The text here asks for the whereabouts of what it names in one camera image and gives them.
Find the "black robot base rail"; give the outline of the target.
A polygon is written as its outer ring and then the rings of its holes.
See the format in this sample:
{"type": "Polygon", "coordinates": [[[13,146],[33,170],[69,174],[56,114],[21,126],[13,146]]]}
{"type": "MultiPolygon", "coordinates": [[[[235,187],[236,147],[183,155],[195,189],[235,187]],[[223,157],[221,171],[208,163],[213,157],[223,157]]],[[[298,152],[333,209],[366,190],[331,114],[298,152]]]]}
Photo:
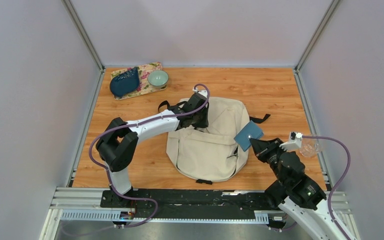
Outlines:
{"type": "Polygon", "coordinates": [[[274,200],[263,191],[191,189],[132,189],[124,199],[112,190],[102,193],[100,207],[128,208],[134,216],[154,219],[251,220],[256,211],[278,213],[274,200]]]}

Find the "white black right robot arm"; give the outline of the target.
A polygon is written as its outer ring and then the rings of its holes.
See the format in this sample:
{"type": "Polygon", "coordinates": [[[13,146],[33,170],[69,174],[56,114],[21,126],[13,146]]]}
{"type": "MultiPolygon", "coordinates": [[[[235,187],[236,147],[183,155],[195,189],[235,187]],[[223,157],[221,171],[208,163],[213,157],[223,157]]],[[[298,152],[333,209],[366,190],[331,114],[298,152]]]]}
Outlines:
{"type": "Polygon", "coordinates": [[[257,159],[267,163],[277,178],[265,190],[265,203],[270,209],[284,211],[314,240],[354,240],[355,236],[332,208],[337,187],[326,194],[305,173],[305,165],[295,152],[308,138],[291,132],[286,142],[279,138],[249,140],[257,159]]]}

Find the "small blue wallet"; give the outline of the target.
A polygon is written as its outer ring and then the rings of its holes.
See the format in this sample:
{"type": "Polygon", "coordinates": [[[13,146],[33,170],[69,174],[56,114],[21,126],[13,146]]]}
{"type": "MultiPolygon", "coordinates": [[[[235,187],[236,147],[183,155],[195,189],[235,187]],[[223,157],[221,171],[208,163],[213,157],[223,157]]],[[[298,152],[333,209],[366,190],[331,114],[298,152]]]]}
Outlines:
{"type": "Polygon", "coordinates": [[[251,147],[250,139],[259,140],[264,136],[263,130],[252,120],[250,120],[233,138],[243,152],[251,147]]]}

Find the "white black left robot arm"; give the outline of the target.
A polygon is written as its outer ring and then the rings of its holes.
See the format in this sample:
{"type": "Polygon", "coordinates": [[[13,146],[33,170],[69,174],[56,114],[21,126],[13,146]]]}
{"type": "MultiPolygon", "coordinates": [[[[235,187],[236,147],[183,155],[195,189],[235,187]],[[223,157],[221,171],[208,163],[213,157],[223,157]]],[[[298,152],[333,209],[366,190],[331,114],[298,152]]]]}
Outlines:
{"type": "Polygon", "coordinates": [[[155,136],[185,129],[191,126],[208,126],[209,93],[196,90],[186,101],[140,120],[123,121],[117,117],[105,132],[91,144],[98,152],[109,177],[109,185],[115,192],[113,200],[118,206],[128,207],[133,201],[132,184],[128,166],[133,160],[137,145],[155,136]]]}

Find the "cream canvas backpack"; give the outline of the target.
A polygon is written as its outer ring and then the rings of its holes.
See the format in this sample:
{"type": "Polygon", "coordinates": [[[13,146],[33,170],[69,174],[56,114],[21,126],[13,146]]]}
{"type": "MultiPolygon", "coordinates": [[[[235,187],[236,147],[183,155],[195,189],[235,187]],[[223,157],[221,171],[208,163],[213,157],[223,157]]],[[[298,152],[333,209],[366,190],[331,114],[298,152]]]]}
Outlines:
{"type": "Polygon", "coordinates": [[[192,126],[168,133],[166,153],[177,170],[198,183],[225,182],[247,163],[249,149],[242,151],[234,137],[249,122],[257,125],[263,118],[251,117],[245,105],[235,99],[209,99],[207,128],[192,126]]]}

